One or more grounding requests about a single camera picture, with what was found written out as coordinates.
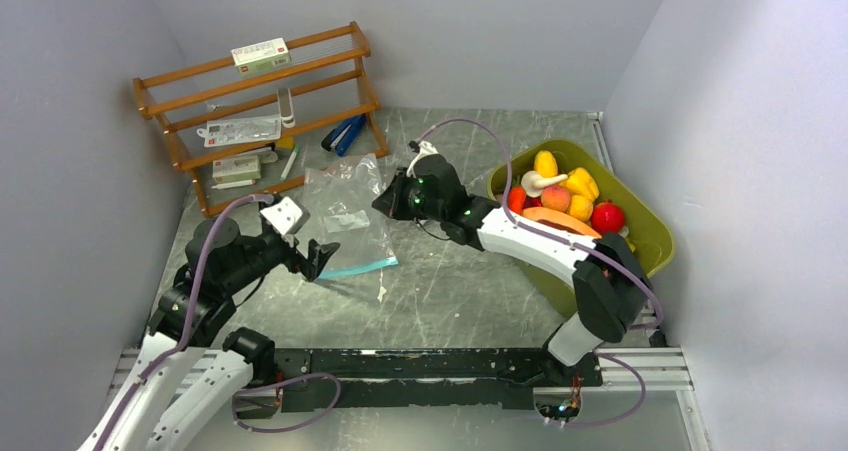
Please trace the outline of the clear zip top bag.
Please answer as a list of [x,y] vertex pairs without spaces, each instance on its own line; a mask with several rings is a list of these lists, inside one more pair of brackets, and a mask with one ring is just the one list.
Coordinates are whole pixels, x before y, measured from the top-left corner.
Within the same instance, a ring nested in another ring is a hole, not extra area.
[[372,207],[385,186],[375,154],[342,157],[304,173],[299,202],[310,218],[298,235],[339,245],[320,274],[333,279],[394,266],[386,218]]

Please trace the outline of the toy peach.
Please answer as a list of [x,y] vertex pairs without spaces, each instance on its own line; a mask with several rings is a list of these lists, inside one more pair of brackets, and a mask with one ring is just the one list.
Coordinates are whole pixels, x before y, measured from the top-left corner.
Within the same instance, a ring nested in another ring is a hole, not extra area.
[[547,209],[566,213],[571,203],[571,193],[565,187],[554,184],[542,191],[540,201]]

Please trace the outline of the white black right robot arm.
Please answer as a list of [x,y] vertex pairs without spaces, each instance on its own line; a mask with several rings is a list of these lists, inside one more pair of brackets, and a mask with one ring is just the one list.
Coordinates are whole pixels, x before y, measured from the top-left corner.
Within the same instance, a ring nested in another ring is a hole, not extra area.
[[646,273],[621,236],[575,235],[518,216],[492,199],[468,193],[440,154],[398,168],[372,206],[397,221],[434,221],[456,244],[524,261],[570,285],[577,310],[547,339],[539,360],[542,377],[553,385],[573,377],[584,355],[621,341],[653,296]]

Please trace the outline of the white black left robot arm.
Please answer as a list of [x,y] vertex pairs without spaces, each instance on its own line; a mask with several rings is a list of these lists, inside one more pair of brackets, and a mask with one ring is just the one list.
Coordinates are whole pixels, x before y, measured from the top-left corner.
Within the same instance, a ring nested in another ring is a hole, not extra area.
[[188,261],[160,297],[129,377],[82,449],[183,450],[238,392],[282,382],[274,341],[239,328],[200,378],[178,390],[237,311],[235,294],[278,266],[312,281],[339,249],[337,242],[310,241],[301,253],[297,223],[290,217],[281,228],[264,223],[257,236],[242,235],[224,216],[196,228]]

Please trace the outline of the yellow toy mango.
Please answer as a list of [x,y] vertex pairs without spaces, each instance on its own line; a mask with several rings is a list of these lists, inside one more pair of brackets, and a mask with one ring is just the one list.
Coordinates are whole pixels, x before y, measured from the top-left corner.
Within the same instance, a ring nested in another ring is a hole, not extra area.
[[535,154],[533,169],[543,178],[552,178],[559,175],[556,158],[547,150],[538,151]]

